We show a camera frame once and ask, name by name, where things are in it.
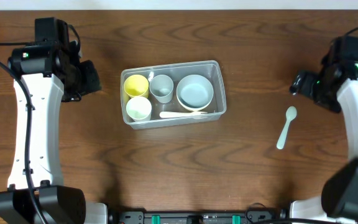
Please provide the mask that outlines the green plastic spoon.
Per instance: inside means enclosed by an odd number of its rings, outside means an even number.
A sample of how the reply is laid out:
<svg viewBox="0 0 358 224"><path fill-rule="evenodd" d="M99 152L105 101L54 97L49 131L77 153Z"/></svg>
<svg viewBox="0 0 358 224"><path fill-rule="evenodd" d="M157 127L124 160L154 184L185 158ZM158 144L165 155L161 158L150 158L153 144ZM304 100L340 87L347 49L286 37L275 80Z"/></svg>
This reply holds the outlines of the green plastic spoon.
<svg viewBox="0 0 358 224"><path fill-rule="evenodd" d="M290 123L296 118L296 116L296 108L294 106L290 106L285 113L286 121L276 144L277 149L281 150L284 148L288 136Z"/></svg>

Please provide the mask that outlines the yellow plastic cup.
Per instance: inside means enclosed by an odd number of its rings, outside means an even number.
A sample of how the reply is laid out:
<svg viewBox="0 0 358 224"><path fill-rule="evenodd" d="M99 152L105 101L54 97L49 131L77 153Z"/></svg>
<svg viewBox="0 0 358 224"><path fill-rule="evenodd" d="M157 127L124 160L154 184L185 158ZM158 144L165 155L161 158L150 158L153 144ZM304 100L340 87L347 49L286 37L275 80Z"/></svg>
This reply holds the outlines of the yellow plastic cup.
<svg viewBox="0 0 358 224"><path fill-rule="evenodd" d="M149 81L142 75L131 75L123 85L123 95L125 100L136 96L149 97Z"/></svg>

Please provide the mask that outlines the white plastic cup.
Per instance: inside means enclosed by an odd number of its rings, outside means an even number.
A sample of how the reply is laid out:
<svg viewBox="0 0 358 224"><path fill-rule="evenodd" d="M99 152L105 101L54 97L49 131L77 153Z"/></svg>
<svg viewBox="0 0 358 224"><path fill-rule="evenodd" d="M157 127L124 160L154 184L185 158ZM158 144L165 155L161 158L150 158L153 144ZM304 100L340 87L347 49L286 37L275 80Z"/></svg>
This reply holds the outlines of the white plastic cup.
<svg viewBox="0 0 358 224"><path fill-rule="evenodd" d="M135 96L127 102L126 113L135 122L150 121L152 104L143 96Z"/></svg>

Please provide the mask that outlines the grey plastic cup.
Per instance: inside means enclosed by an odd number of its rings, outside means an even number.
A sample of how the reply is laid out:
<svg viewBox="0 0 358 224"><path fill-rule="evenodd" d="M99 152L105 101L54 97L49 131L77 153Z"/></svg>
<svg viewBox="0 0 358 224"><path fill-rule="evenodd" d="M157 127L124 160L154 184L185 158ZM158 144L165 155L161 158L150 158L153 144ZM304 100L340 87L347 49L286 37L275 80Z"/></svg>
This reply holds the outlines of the grey plastic cup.
<svg viewBox="0 0 358 224"><path fill-rule="evenodd" d="M149 89L160 103L169 103L173 98L173 80L167 75L155 76L150 82Z"/></svg>

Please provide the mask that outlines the pink plastic fork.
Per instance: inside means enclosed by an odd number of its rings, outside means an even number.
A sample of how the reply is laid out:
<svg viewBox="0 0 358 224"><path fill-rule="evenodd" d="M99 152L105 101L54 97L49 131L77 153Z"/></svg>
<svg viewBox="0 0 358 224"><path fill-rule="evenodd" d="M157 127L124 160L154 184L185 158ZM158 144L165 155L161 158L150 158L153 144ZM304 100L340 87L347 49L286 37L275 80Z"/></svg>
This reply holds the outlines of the pink plastic fork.
<svg viewBox="0 0 358 224"><path fill-rule="evenodd" d="M181 118L181 117L189 117L189 116L198 116L202 114L207 114L205 111L192 111L189 113L184 112L172 112L172 111L162 111L160 112L160 118Z"/></svg>

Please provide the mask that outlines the white plastic bowl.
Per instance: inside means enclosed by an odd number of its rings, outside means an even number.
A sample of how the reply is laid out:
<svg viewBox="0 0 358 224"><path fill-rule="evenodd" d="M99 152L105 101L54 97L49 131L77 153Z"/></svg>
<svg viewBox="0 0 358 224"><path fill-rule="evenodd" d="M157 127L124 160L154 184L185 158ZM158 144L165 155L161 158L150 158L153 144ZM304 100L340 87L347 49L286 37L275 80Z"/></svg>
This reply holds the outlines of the white plastic bowl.
<svg viewBox="0 0 358 224"><path fill-rule="evenodd" d="M208 106L212 99L209 97L209 95L179 95L177 96L178 102L182 106L189 106L192 108L200 108L204 106Z"/></svg>

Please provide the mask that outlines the grey plastic bowl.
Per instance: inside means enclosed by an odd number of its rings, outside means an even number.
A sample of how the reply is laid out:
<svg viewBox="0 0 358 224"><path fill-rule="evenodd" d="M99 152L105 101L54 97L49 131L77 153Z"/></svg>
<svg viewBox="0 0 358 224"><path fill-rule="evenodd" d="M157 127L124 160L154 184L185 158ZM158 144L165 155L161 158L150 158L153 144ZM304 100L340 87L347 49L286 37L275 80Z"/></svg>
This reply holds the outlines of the grey plastic bowl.
<svg viewBox="0 0 358 224"><path fill-rule="evenodd" d="M212 83L202 75L188 75L182 78L177 85L177 96L179 95L209 95L214 96Z"/></svg>

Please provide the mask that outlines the yellow plastic bowl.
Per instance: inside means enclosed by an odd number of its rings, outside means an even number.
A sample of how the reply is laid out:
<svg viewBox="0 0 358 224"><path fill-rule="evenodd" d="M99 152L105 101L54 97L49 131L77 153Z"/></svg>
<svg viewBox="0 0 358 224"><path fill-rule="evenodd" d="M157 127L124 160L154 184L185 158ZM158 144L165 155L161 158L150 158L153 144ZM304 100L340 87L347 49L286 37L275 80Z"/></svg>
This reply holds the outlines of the yellow plastic bowl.
<svg viewBox="0 0 358 224"><path fill-rule="evenodd" d="M184 109L188 110L188 111L202 111L203 109L206 109L206 106L204 107L200 107L200 108L192 108L192 107L189 107L189 106L183 106Z"/></svg>

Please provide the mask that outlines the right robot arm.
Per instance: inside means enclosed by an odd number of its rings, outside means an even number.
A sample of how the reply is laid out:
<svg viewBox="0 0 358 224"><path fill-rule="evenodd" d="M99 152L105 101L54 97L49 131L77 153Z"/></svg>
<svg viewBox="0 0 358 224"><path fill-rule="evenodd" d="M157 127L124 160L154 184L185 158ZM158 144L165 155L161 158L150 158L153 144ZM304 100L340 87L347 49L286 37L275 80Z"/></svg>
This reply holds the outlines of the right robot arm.
<svg viewBox="0 0 358 224"><path fill-rule="evenodd" d="M320 196L291 203L292 220L358 223L358 62L301 71L290 91L344 115L349 162L324 185Z"/></svg>

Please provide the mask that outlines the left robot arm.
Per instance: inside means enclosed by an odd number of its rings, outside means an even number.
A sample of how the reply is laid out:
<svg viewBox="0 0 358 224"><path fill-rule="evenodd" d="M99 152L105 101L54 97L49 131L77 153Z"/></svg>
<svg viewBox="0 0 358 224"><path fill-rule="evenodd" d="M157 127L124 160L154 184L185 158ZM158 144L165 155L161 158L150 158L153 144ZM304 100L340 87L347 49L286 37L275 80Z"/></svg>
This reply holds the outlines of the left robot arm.
<svg viewBox="0 0 358 224"><path fill-rule="evenodd" d="M4 69L14 80L16 148L0 217L7 223L107 223L108 207L88 202L63 181L58 151L60 106L100 89L80 44L35 44L15 49Z"/></svg>

